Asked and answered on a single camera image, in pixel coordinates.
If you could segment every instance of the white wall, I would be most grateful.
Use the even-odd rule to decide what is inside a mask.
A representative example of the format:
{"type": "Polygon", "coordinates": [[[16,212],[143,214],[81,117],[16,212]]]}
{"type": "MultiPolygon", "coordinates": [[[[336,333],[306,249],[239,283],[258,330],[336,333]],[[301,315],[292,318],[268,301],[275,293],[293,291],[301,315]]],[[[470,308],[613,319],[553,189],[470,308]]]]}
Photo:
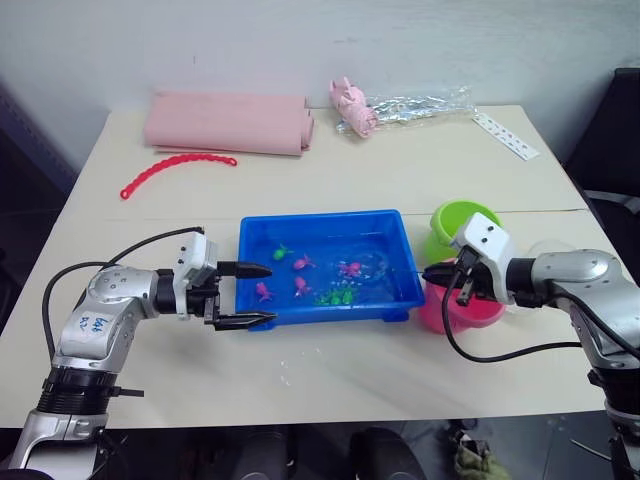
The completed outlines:
{"type": "Polygon", "coordinates": [[[318,106],[343,74],[371,93],[468,84],[478,103],[521,103],[564,157],[639,31],[639,0],[2,0],[0,84],[77,169],[108,110],[154,87],[318,106]]]}

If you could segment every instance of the pink towel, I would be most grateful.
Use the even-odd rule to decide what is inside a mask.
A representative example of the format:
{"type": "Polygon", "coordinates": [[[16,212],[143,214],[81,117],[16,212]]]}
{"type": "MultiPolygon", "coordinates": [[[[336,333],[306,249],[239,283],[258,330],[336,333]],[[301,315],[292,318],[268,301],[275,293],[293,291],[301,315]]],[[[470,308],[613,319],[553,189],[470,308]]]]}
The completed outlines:
{"type": "Polygon", "coordinates": [[[157,93],[144,127],[162,150],[301,155],[313,117],[304,97],[243,93],[157,93]]]}

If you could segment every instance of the green cup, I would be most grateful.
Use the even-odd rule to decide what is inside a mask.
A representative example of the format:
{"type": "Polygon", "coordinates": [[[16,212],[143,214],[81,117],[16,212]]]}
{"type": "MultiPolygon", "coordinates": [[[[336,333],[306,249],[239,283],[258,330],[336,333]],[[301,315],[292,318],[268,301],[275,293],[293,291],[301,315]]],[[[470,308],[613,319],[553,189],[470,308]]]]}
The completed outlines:
{"type": "Polygon", "coordinates": [[[458,229],[476,212],[502,226],[498,216],[484,205],[468,200],[443,203],[431,217],[431,233],[427,237],[425,256],[429,265],[442,262],[457,255],[449,246],[458,229]]]}

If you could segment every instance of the pink cup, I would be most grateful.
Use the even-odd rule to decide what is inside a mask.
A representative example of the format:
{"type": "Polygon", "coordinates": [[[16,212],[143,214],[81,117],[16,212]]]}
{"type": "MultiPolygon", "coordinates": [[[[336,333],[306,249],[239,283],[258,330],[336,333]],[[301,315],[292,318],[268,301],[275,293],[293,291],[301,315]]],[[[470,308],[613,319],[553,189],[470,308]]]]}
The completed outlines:
{"type": "MultiPolygon", "coordinates": [[[[435,333],[444,334],[442,321],[442,299],[447,291],[445,287],[428,283],[424,289],[426,302],[420,307],[422,323],[435,333]]],[[[455,289],[449,298],[449,323],[454,333],[469,328],[482,328],[496,322],[504,313],[505,306],[490,300],[471,298],[469,306],[461,307],[456,303],[460,289],[455,289]]]]}

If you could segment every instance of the white ruler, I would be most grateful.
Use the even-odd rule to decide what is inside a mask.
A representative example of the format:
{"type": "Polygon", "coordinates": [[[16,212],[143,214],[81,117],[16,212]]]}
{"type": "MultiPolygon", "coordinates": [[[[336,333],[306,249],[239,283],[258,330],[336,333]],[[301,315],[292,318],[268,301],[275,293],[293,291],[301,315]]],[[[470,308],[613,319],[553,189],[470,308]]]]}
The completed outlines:
{"type": "Polygon", "coordinates": [[[535,148],[524,143],[513,132],[500,125],[486,113],[479,113],[473,118],[473,121],[523,160],[530,160],[540,155],[540,152],[535,148]]]}

